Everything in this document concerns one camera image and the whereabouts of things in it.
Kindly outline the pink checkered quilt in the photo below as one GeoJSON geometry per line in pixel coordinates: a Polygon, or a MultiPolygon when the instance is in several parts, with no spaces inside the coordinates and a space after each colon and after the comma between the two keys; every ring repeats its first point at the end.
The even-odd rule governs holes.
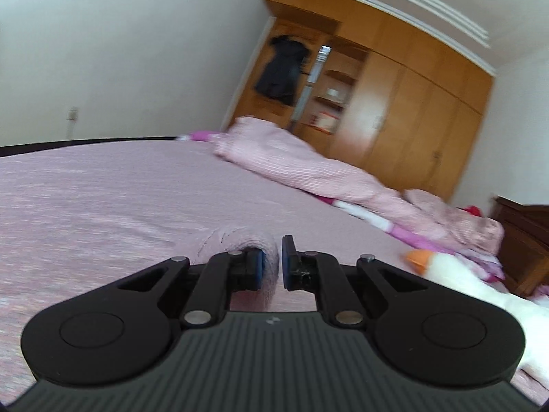
{"type": "Polygon", "coordinates": [[[497,255],[500,222],[447,205],[420,189],[399,193],[361,168],[329,159],[275,124],[240,117],[213,139],[215,155],[267,179],[309,194],[340,200],[391,221],[443,248],[473,249],[497,255]]]}

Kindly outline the light wooden wardrobe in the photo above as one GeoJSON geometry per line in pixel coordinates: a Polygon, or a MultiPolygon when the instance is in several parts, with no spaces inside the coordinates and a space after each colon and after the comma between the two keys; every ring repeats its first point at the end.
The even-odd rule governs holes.
{"type": "Polygon", "coordinates": [[[231,116],[273,122],[396,190],[451,199],[483,122],[491,74],[357,0],[264,1],[275,20],[231,116]],[[281,35],[310,51],[292,105],[256,90],[281,35]]]}

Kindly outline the magenta white striped pillow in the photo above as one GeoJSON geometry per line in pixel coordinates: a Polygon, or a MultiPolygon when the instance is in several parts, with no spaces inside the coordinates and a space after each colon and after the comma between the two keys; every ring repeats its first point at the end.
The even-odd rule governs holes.
{"type": "Polygon", "coordinates": [[[325,158],[280,128],[263,133],[198,131],[179,141],[208,143],[219,158],[311,194],[414,248],[455,252],[442,226],[365,171],[325,158]]]}

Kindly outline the dark wooden nightstand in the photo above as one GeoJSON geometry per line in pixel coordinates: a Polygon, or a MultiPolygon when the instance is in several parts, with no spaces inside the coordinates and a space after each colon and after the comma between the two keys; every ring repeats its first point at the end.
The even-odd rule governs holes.
{"type": "Polygon", "coordinates": [[[548,205],[522,205],[497,196],[491,217],[502,224],[498,252],[507,289],[526,298],[548,284],[548,205]]]}

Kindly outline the pink floral bed sheet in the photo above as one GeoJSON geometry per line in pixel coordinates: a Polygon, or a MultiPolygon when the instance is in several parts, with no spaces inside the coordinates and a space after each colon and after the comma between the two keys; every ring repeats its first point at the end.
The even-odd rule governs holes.
{"type": "MultiPolygon", "coordinates": [[[[323,200],[219,158],[208,144],[147,140],[2,159],[1,292],[43,311],[172,257],[188,258],[180,246],[190,236],[225,225],[273,236],[283,286],[286,235],[297,250],[327,253],[342,265],[370,254],[423,278],[386,262],[399,242],[323,200]]],[[[512,378],[457,389],[410,378],[362,332],[329,324],[315,301],[306,311],[233,311],[229,304],[218,324],[183,332],[159,364],[135,378],[107,386],[34,378],[10,409],[533,411],[536,404],[512,378]]]]}

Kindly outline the white wall socket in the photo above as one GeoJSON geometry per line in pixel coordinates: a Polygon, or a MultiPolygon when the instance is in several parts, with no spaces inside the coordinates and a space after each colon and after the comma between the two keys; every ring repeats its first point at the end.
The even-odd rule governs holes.
{"type": "Polygon", "coordinates": [[[71,110],[69,110],[67,119],[71,122],[75,122],[78,119],[78,113],[79,113],[78,108],[73,107],[71,110]]]}

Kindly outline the pink cable knit cardigan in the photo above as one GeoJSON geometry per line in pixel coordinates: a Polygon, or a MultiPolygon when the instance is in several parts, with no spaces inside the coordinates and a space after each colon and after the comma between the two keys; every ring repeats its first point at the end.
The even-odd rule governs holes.
{"type": "Polygon", "coordinates": [[[180,246],[192,264],[206,263],[216,254],[240,251],[255,252],[257,257],[244,268],[250,269],[251,288],[231,296],[233,311],[306,311],[315,308],[314,296],[308,293],[289,293],[279,274],[279,244],[268,232],[247,226],[225,225],[196,233],[180,246]]]}

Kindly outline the white goose plush toy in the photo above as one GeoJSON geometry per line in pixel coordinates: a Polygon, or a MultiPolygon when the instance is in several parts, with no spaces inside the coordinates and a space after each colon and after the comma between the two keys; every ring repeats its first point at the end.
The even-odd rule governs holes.
{"type": "Polygon", "coordinates": [[[423,278],[513,315],[526,337],[518,368],[548,388],[548,308],[485,284],[462,260],[450,254],[415,249],[406,254],[405,260],[423,278]]]}

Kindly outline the black hanging garment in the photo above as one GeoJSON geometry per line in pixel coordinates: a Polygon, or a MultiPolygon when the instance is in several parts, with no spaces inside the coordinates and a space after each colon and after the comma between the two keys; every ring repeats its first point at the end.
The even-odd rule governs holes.
{"type": "Polygon", "coordinates": [[[273,48],[273,59],[264,67],[254,89],[263,97],[293,106],[302,67],[311,51],[288,35],[273,37],[269,46],[273,48]]]}

